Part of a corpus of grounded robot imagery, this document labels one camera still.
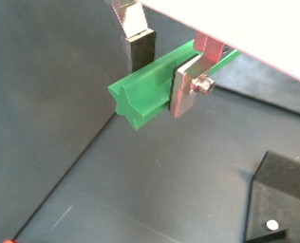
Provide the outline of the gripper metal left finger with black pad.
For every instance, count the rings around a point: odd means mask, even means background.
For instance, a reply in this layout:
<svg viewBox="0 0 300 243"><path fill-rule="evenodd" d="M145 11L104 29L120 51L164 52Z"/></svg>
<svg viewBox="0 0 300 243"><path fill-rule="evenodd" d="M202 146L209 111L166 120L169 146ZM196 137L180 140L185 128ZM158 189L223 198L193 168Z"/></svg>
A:
<svg viewBox="0 0 300 243"><path fill-rule="evenodd" d="M129 72L133 73L154 61L157 32L149 28L138 0L112 0L112 6L122 29Z"/></svg>

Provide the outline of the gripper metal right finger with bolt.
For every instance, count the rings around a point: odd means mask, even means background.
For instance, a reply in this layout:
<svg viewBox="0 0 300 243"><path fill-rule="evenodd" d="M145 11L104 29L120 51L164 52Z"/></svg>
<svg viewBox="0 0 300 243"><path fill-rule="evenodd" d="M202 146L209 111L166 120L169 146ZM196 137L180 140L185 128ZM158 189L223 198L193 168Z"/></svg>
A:
<svg viewBox="0 0 300 243"><path fill-rule="evenodd" d="M224 44L208 34L197 32L193 47L200 54L186 60L174 73L169 106L174 118L180 118L192 108L196 94L208 95L214 87L210 71L220 61Z"/></svg>

